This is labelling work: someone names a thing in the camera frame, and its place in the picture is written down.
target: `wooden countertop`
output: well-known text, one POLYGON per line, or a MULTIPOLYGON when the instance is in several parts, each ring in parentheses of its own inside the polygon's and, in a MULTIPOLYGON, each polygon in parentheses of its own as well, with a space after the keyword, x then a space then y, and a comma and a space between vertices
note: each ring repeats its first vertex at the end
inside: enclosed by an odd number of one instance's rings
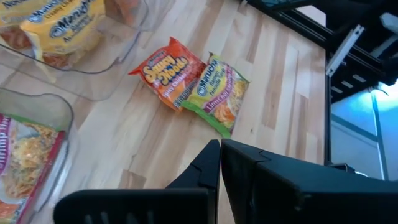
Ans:
MULTIPOLYGON (((321 164, 324 50, 238 2, 177 0, 159 29, 141 37, 132 67, 167 45, 171 35, 204 61, 209 51, 220 54, 251 81, 232 139, 321 164)), ((325 22, 314 8, 303 10, 325 22)), ((110 99, 94 103, 9 68, 0 69, 2 86, 28 94, 61 95, 75 112, 79 143, 68 156, 65 183, 60 182, 33 223, 49 223, 58 198, 76 190, 165 187, 210 139, 220 139, 196 114, 175 115, 139 77, 125 76, 110 99)), ((219 219, 233 223, 222 182, 219 219)))

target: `plastic storage bin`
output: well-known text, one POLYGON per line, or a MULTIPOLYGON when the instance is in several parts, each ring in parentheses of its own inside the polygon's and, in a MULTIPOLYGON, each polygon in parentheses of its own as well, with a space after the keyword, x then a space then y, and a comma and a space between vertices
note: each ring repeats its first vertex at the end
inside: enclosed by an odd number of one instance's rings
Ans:
MULTIPOLYGON (((41 190, 35 193, 33 203, 29 205, 18 222, 25 224, 41 211, 50 196, 56 197, 54 200, 58 200, 59 195, 54 194, 59 194, 59 188, 63 186, 68 174, 66 167, 70 167, 70 164, 65 165, 65 161, 67 161, 70 150, 77 150, 78 140, 76 128, 73 125, 73 111, 72 107, 57 95, 30 96, 0 88, 0 113, 8 114, 10 117, 26 118, 45 126, 51 126, 57 131, 65 132, 56 159, 50 166, 41 190)), ((2 197, 6 196, 0 195, 0 200, 6 200, 2 197)))
POLYGON ((97 27, 103 34, 101 42, 68 70, 46 65, 33 55, 4 45, 0 45, 0 64, 89 100, 105 100, 132 69, 129 66, 136 55, 140 33, 156 29, 174 3, 174 0, 130 1, 139 1, 131 12, 134 24, 127 26, 105 17, 97 27))

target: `metal bracket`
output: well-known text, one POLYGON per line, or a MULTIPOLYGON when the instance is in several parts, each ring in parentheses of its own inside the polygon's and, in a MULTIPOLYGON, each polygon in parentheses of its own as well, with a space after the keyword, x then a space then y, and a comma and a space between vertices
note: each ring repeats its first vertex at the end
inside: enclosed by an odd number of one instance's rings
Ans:
POLYGON ((344 39, 343 43, 341 43, 338 47, 334 56, 329 61, 328 66, 326 67, 326 75, 329 77, 333 76, 364 30, 365 28, 360 25, 357 25, 355 29, 351 30, 351 32, 344 39))

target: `yellow noodle package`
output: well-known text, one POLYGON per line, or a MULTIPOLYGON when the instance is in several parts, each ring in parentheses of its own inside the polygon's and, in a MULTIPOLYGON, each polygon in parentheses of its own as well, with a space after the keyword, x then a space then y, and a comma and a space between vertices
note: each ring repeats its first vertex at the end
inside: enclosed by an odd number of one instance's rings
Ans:
POLYGON ((43 7, 48 0, 1 0, 0 4, 0 44, 24 52, 31 50, 32 44, 19 24, 33 11, 43 7))
POLYGON ((223 138, 230 138, 249 82, 217 55, 211 55, 182 106, 209 122, 223 138))
POLYGON ((104 17, 104 0, 51 0, 34 11, 21 29, 30 37, 37 60, 68 69, 98 44, 101 34, 96 28, 104 17))

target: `clear plastic container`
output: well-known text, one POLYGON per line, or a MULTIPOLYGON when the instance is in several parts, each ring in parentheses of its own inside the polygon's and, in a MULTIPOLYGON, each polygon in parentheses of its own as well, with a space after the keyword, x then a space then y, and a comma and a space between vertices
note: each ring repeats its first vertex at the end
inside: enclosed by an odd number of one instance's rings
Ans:
POLYGON ((20 217, 19 223, 25 224, 35 218, 44 207, 48 207, 46 204, 49 200, 54 201, 59 198, 59 189, 62 188, 71 165, 67 159, 69 152, 78 148, 73 111, 69 103, 57 95, 31 96, 0 88, 0 113, 26 118, 65 132, 56 159, 51 164, 40 191, 36 192, 33 203, 20 217))
POLYGON ((106 16, 97 28, 103 34, 101 42, 72 68, 52 67, 4 45, 0 45, 0 64, 89 100, 105 100, 131 69, 141 32, 156 29, 174 3, 174 0, 138 1, 131 11, 134 23, 128 26, 106 16))

